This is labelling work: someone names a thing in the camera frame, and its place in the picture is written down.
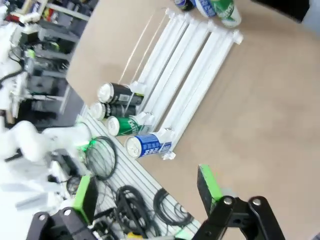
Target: can label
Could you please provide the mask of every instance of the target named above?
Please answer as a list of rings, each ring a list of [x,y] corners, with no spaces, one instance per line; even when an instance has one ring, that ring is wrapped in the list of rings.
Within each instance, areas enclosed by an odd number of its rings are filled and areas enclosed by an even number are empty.
[[[126,136],[131,134],[139,134],[143,127],[139,125],[132,117],[117,117],[119,121],[119,133],[117,136]]]
[[[189,11],[195,7],[191,0],[174,0],[174,3],[183,11]]]
[[[31,8],[30,8],[30,13],[37,13],[39,8],[40,8],[41,3],[36,1],[35,3],[32,4]]]
[[[210,2],[226,26],[234,27],[241,22],[238,10],[235,11],[236,6],[233,0],[210,0]]]
[[[135,137],[141,143],[141,154],[139,157],[151,154],[166,153],[172,146],[171,142],[159,142],[159,139],[154,134],[138,135]]]
[[[131,115],[136,115],[136,107],[135,106],[129,106],[127,111],[126,107],[123,105],[110,105],[107,103],[104,103],[105,106],[105,118],[107,119],[110,116],[114,117],[129,117]]]
[[[110,101],[110,104],[119,104],[119,105],[129,105],[131,106],[137,106],[142,103],[142,100],[144,99],[143,95],[137,95],[136,93],[133,94],[129,87],[112,83],[113,86],[113,97]]]
[[[187,0],[174,0],[175,5],[177,5],[179,8],[185,7]]]
[[[198,0],[198,1],[208,17],[213,17],[216,15],[216,12],[213,6],[210,4],[210,0]]]

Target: soda can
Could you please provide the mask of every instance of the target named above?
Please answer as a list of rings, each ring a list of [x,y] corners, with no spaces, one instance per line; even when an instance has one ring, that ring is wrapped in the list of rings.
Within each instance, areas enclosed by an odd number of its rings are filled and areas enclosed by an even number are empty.
[[[91,115],[97,120],[107,119],[110,116],[114,117],[129,117],[137,114],[136,106],[129,106],[126,113],[126,107],[123,105],[110,105],[107,103],[95,102],[89,108]]]
[[[225,26],[233,28],[241,23],[242,18],[234,0],[210,0],[210,3]]]
[[[111,116],[107,119],[105,125],[110,135],[114,137],[139,134],[140,130],[143,128],[143,125],[140,125],[134,116]]]
[[[134,94],[131,101],[130,98],[133,92],[126,85],[116,83],[106,83],[98,90],[98,99],[101,103],[115,105],[130,105],[138,106],[144,99],[143,95]]]
[[[171,141],[160,142],[156,132],[131,136],[124,143],[127,153],[134,159],[151,154],[166,153],[171,146]]]
[[[204,17],[211,18],[216,15],[216,12],[210,3],[210,0],[192,0],[192,3]]]
[[[187,12],[195,8],[192,0],[174,0],[175,5],[182,11]]]

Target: green plastic part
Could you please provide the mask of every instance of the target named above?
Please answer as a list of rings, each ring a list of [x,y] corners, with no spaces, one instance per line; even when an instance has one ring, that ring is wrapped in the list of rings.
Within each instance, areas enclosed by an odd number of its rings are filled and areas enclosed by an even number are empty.
[[[90,181],[91,181],[91,177],[90,176],[83,176],[81,178],[79,187],[76,191],[76,195],[75,195],[75,200],[74,200],[74,204],[73,204],[73,208],[83,216],[85,222],[90,225],[90,221],[89,218],[87,216],[87,214],[85,213],[84,210],[84,202],[85,202],[85,197],[86,197],[86,193],[88,190],[88,187],[90,185]]]
[[[31,49],[28,49],[27,55],[29,56],[29,58],[32,58],[32,59],[34,59],[36,57],[35,51],[33,51]]]
[[[174,236],[179,239],[191,240],[194,237],[194,233],[191,232],[188,228],[184,227],[178,231]]]
[[[207,164],[198,166],[197,187],[207,215],[213,211],[215,204],[224,195]]]

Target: can lid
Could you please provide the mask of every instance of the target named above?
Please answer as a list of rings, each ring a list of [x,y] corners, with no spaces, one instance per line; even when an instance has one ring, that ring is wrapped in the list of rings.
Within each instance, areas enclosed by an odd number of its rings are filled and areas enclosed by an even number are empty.
[[[90,106],[89,110],[92,117],[94,117],[95,119],[102,120],[105,118],[106,107],[104,104],[100,102],[95,102]]]
[[[133,157],[134,159],[137,159],[140,157],[142,152],[142,147],[138,138],[136,138],[135,136],[129,137],[125,141],[124,146],[126,151],[131,157]]]
[[[106,122],[106,128],[108,129],[111,136],[117,136],[120,130],[119,120],[115,116],[109,117]]]
[[[106,83],[98,90],[98,99],[101,103],[110,103],[114,97],[114,87],[111,83]]]

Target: black can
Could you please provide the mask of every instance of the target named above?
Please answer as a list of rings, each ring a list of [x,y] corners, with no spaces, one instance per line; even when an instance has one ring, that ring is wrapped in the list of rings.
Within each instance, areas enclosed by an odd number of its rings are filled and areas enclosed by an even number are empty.
[[[195,8],[191,0],[174,0],[175,5],[182,11],[187,12]]]
[[[115,105],[129,105],[138,106],[144,99],[143,95],[134,94],[131,101],[130,98],[133,92],[129,87],[116,83],[106,83],[100,87],[98,91],[98,99],[101,103],[115,104]]]
[[[129,106],[127,111],[124,105],[110,105],[108,103],[96,102],[90,106],[91,115],[97,120],[107,119],[110,116],[114,117],[129,117],[137,114],[136,106]]]

